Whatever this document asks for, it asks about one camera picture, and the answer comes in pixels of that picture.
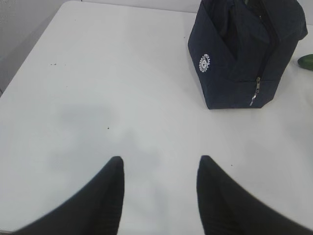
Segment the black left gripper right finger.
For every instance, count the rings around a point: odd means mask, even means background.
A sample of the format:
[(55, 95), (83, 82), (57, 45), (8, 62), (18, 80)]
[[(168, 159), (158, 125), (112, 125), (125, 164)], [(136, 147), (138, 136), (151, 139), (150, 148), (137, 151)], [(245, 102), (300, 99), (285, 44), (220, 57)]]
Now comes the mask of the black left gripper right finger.
[(197, 173), (198, 208), (206, 235), (311, 235), (248, 193), (215, 163), (202, 156)]

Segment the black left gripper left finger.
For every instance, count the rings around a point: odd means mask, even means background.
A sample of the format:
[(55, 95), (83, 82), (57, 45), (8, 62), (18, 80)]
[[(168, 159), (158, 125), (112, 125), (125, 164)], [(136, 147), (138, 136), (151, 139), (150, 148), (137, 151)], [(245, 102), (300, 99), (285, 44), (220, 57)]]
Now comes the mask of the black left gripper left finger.
[(77, 193), (16, 235), (115, 235), (125, 191), (124, 162), (112, 157)]

